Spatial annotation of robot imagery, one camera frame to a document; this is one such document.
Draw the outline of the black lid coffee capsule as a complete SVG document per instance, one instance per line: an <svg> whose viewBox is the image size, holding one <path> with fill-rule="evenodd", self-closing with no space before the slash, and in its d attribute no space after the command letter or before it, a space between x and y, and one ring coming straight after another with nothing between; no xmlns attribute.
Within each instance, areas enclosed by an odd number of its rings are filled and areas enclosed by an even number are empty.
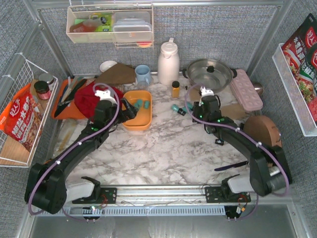
<svg viewBox="0 0 317 238"><path fill-rule="evenodd" d="M184 111L183 109L179 108L177 111L178 114L185 116L186 115L186 111Z"/></svg>

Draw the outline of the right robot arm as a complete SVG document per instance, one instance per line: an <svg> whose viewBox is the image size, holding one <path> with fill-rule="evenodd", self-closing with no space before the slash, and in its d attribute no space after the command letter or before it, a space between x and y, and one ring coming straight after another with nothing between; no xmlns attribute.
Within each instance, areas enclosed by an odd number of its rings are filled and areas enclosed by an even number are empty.
<svg viewBox="0 0 317 238"><path fill-rule="evenodd" d="M250 191L262 197L288 193L292 178L281 147L255 141L232 119L222 116L216 96L204 96L194 102L192 117L193 121L204 125L206 133L229 143L247 159L250 172L243 181L251 187Z"/></svg>

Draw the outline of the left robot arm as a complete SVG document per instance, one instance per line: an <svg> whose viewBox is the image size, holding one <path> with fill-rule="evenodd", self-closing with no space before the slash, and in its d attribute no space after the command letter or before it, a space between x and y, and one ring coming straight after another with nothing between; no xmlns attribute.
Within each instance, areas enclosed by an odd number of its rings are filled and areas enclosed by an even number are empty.
<svg viewBox="0 0 317 238"><path fill-rule="evenodd" d="M123 108L110 100L101 100L95 107L94 116L88 120L79 137L65 151L45 164L36 163L29 172L25 201L29 213L32 206L51 214L57 213L65 203L83 198L96 202L101 194L100 182L89 177L71 185L66 179L73 169L90 153L98 149L112 132L111 128L137 115L138 108L125 98Z"/></svg>

